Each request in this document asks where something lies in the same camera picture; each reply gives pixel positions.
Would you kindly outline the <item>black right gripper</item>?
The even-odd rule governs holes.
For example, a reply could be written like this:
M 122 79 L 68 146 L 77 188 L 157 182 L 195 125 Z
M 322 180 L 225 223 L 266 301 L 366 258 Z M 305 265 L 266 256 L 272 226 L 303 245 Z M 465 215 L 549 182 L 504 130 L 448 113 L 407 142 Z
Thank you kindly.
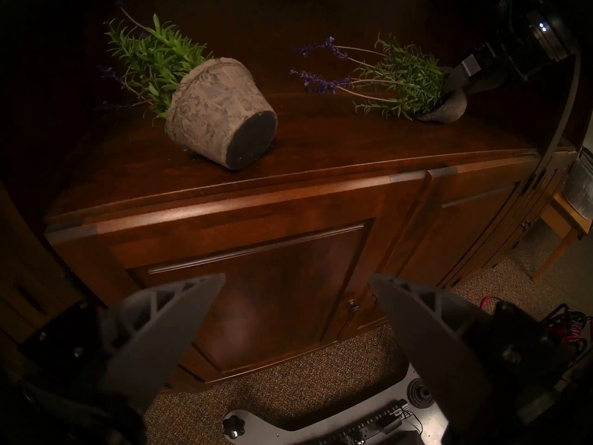
M 518 65 L 525 49 L 525 42 L 517 36 L 496 36 L 477 46 L 448 73 L 444 94 L 457 90 L 477 94 L 527 82 L 528 74 Z

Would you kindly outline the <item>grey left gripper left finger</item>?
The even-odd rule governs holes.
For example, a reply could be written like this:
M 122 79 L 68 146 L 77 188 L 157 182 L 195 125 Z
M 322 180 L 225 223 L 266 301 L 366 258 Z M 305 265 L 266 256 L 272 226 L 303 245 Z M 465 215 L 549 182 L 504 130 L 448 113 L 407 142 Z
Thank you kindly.
M 68 401 L 145 411 L 192 344 L 224 273 L 147 288 L 101 310 L 80 300 L 18 345 L 40 386 Z

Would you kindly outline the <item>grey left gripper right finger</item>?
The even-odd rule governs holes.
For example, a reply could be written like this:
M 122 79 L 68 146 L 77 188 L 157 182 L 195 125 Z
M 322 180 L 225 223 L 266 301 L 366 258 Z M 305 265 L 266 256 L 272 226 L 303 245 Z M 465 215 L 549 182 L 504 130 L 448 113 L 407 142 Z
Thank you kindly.
M 492 314 L 456 293 L 373 274 L 378 305 L 451 432 L 527 432 L 576 348 L 516 305 Z

